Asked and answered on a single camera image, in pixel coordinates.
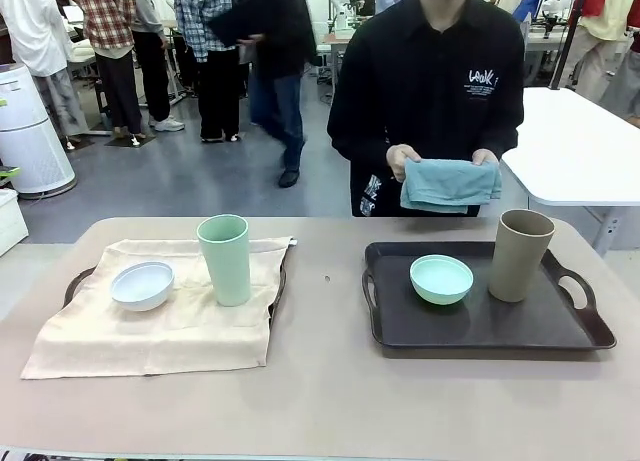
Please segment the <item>person's right hand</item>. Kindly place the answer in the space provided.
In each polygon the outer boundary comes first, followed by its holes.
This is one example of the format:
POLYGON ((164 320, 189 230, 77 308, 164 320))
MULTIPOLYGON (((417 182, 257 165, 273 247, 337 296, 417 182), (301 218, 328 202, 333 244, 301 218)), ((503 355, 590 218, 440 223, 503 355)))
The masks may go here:
POLYGON ((392 145, 386 152, 386 161, 394 178, 402 183, 406 178, 405 164, 407 161, 419 163, 421 156, 409 145, 392 145))

